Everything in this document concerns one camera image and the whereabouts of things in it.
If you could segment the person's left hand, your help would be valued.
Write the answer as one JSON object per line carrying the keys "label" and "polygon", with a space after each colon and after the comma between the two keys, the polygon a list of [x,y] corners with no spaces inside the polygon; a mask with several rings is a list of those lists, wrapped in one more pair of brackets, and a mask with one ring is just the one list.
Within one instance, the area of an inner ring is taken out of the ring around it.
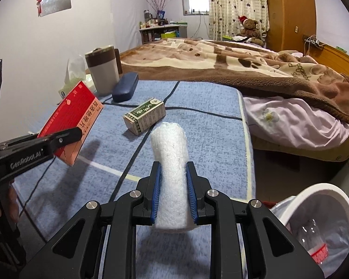
{"label": "person's left hand", "polygon": [[17,203],[17,192],[13,187],[13,182],[13,179],[9,182],[8,188],[6,189],[7,193],[2,199],[2,207],[10,220],[17,224],[19,221],[19,206]]}

